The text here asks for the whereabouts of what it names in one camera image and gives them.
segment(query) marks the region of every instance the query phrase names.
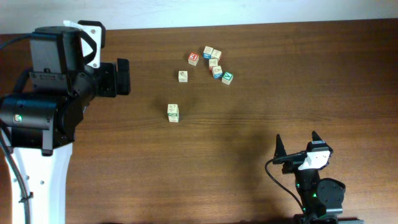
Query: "brown tabletop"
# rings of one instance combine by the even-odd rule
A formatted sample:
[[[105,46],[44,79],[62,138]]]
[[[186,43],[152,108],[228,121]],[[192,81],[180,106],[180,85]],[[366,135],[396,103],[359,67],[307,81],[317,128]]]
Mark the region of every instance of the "brown tabletop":
[[[396,223],[398,20],[109,30],[101,61],[127,58],[131,94],[96,98],[76,130],[67,223],[233,223],[300,213],[264,171],[317,133],[335,150],[320,172],[347,186],[343,217]],[[0,42],[14,35],[1,35]],[[200,56],[222,51],[230,86]],[[0,94],[31,65],[29,43],[0,51]],[[188,71],[188,83],[178,71]],[[167,119],[176,103],[180,122]],[[294,190],[294,175],[270,171]],[[11,186],[0,165],[0,223]]]

